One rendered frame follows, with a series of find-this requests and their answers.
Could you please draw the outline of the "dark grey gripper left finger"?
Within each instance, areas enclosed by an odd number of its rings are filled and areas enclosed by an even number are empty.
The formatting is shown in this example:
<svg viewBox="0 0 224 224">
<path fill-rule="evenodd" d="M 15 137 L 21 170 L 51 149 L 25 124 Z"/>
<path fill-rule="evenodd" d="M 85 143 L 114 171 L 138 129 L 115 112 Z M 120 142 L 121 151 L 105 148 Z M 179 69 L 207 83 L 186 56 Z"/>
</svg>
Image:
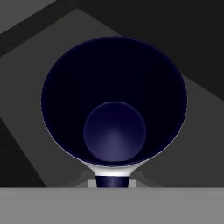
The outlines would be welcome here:
<svg viewBox="0 0 224 224">
<path fill-rule="evenodd" d="M 77 180 L 70 182 L 68 187 L 96 188 L 95 175 L 92 171 L 84 171 Z"/>
</svg>

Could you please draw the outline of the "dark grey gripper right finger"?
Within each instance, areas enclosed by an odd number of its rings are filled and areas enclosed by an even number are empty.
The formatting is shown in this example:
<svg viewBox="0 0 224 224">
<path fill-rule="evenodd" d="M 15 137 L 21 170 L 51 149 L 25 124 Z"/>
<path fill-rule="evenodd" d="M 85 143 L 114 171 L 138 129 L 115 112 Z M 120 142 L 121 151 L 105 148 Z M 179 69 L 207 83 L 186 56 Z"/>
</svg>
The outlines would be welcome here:
<svg viewBox="0 0 224 224">
<path fill-rule="evenodd" d="M 152 188 L 158 187 L 158 184 L 148 180 L 141 171 L 134 171 L 130 175 L 129 188 Z"/>
</svg>

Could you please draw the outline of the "dark blue and white mug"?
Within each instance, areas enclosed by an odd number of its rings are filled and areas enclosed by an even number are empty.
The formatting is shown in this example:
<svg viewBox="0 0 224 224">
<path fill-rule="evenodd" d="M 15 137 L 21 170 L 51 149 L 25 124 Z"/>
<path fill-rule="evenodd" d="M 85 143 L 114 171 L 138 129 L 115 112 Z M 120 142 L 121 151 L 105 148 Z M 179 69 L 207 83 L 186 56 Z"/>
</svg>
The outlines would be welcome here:
<svg viewBox="0 0 224 224">
<path fill-rule="evenodd" d="M 41 93 L 47 131 L 93 171 L 99 188 L 127 187 L 130 174 L 177 137 L 186 111 L 180 71 L 133 38 L 75 46 L 53 65 Z"/>
</svg>

